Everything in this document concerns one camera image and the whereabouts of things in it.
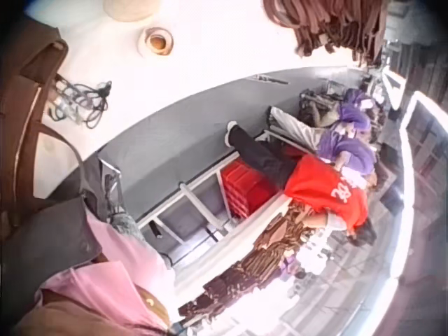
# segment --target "red plastic basket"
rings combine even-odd
[[[221,171],[227,203],[233,216],[248,218],[278,189],[262,174],[237,159]]]

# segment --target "red shirt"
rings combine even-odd
[[[298,162],[285,194],[308,204],[316,213],[330,210],[344,219],[348,229],[362,225],[368,216],[365,192],[313,155]]]

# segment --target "white sneaker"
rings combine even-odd
[[[236,121],[230,121],[228,124],[227,124],[227,133],[225,134],[225,136],[224,136],[224,144],[227,146],[227,147],[233,147],[231,144],[230,144],[230,142],[229,142],[229,135],[230,135],[230,130],[233,128],[233,127],[235,127],[235,126],[237,126],[238,125],[238,123],[236,122]]]

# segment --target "black pants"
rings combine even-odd
[[[234,126],[229,143],[250,167],[265,175],[277,187],[284,189],[297,162],[274,155],[268,148],[252,139],[240,126]]]

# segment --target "pink shirt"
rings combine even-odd
[[[110,260],[68,269],[52,276],[42,288],[50,289],[99,312],[116,323],[168,326],[146,308],[133,284],[153,294],[178,318],[174,296],[174,270],[168,270],[159,253],[138,239],[119,234],[91,213],[88,223]]]

